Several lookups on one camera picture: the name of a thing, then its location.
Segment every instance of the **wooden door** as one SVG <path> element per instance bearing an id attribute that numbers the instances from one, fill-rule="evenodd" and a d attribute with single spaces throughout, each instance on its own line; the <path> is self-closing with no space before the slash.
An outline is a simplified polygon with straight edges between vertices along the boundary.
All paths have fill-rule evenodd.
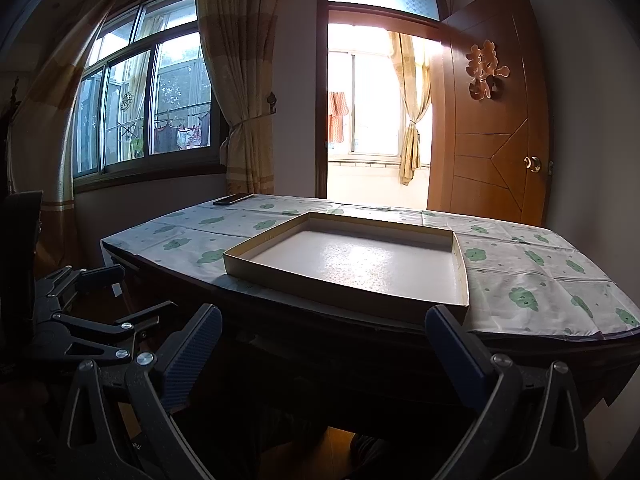
<path id="1" fill-rule="evenodd" d="M 476 0 L 444 25 L 445 110 L 436 110 L 434 122 L 429 209 L 540 225 L 549 124 L 542 44 L 531 4 Z M 478 80 L 491 67 L 476 80 L 467 70 L 466 55 L 473 45 L 483 48 L 485 40 L 495 45 L 497 67 L 508 67 L 509 73 L 490 77 L 490 98 L 477 100 L 470 83 L 481 86 Z M 540 161 L 537 172 L 533 157 Z"/>

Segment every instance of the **hanging towel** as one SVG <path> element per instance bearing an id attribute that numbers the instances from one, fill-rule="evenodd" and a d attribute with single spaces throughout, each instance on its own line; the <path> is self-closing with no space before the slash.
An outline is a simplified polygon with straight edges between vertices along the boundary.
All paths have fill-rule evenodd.
<path id="1" fill-rule="evenodd" d="M 329 92 L 329 111 L 327 121 L 327 142 L 335 142 L 340 144 L 344 142 L 344 131 L 342 127 L 342 118 L 349 114 L 347 106 L 347 97 L 344 92 Z"/>

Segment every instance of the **table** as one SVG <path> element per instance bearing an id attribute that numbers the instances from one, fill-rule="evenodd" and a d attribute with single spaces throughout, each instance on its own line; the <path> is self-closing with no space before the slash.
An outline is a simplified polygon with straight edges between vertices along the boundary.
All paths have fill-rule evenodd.
<path id="1" fill-rule="evenodd" d="M 222 309 L 225 326 L 245 334 L 252 351 L 260 348 L 258 359 L 276 356 L 285 375 L 295 368 L 294 375 L 332 388 L 339 384 L 336 397 L 344 399 L 349 390 L 356 397 L 367 392 L 378 400 L 402 398 L 407 414 L 425 402 L 455 405 L 420 326 L 302 300 L 225 274 L 226 249 L 306 211 L 455 231 L 470 287 L 465 328 L 521 364 L 567 361 L 586 411 L 603 396 L 614 398 L 640 362 L 640 310 L 586 256 L 543 228 L 258 195 L 231 206 L 204 203 L 172 212 L 102 243 L 128 269 L 132 308 L 171 299 L 195 309 L 209 301 Z M 264 366 L 277 367 L 273 361 Z"/>

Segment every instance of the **striped curtain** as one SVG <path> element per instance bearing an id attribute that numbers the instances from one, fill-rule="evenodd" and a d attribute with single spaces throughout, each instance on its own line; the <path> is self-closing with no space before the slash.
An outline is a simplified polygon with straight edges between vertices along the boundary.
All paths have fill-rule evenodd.
<path id="1" fill-rule="evenodd" d="M 420 137 L 416 124 L 431 103 L 430 63 L 422 38 L 399 32 L 390 32 L 389 37 L 391 61 L 400 83 L 404 110 L 409 115 L 400 153 L 400 182 L 408 186 L 414 179 L 415 170 L 420 168 Z"/>
<path id="2" fill-rule="evenodd" d="M 207 71 L 220 109 L 231 124 L 221 149 L 226 149 L 230 193 L 273 193 L 273 143 L 266 99 L 271 93 L 277 2 L 196 0 Z"/>
<path id="3" fill-rule="evenodd" d="M 7 139 L 12 191 L 43 190 L 37 277 L 64 265 L 80 266 L 72 175 L 72 109 L 82 71 L 100 27 L 116 0 L 87 0 L 41 67 L 16 110 Z"/>

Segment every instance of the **white tablecloth with green clouds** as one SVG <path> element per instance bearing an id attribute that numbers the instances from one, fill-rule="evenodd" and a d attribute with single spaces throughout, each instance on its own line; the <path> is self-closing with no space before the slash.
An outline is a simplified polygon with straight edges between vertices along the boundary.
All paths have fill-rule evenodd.
<path id="1" fill-rule="evenodd" d="M 222 259 L 228 248 L 307 211 L 455 231 L 468 273 L 468 330 L 567 340 L 618 338 L 640 332 L 638 307 L 591 260 L 552 231 L 511 222 L 257 195 L 230 206 L 207 202 L 188 207 L 103 241 L 206 283 L 301 308 L 317 308 L 302 298 L 229 276 Z M 342 310 L 340 315 L 359 316 Z"/>

